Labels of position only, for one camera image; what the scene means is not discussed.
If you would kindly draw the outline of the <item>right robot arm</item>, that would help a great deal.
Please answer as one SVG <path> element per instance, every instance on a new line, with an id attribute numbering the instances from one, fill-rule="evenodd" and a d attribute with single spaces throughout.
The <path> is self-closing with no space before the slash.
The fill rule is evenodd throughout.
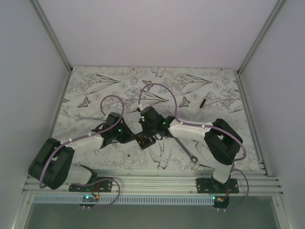
<path id="1" fill-rule="evenodd" d="M 143 132 L 146 136 L 159 135 L 171 138 L 189 138 L 198 142 L 204 141 L 216 165 L 213 172 L 211 187 L 213 191 L 222 193 L 228 188 L 228 179 L 233 171 L 235 158 L 243 146 L 242 138 L 223 119 L 212 123 L 187 122 L 177 120 L 174 116 L 164 118 L 152 106 L 138 105 Z"/>

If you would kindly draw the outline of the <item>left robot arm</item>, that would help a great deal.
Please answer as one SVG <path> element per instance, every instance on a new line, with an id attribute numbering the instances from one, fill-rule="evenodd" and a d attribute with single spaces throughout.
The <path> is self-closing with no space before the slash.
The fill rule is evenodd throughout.
<path id="1" fill-rule="evenodd" d="M 79 184 L 91 192 L 97 187 L 96 172 L 87 166 L 75 165 L 73 159 L 113 143 L 126 144 L 134 139 L 135 134 L 120 114 L 110 113 L 104 123 L 87 135 L 63 142 L 47 139 L 32 161 L 28 174 L 39 181 L 41 188 L 55 190 L 67 183 Z"/>

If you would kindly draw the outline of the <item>black fuse box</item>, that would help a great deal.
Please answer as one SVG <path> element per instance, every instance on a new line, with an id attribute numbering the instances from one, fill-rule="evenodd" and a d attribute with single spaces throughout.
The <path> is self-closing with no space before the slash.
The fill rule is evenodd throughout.
<path id="1" fill-rule="evenodd" d="M 143 132 L 136 134 L 135 140 L 141 150 L 145 150 L 156 143 L 156 139 L 154 138 L 154 136 L 145 136 Z"/>

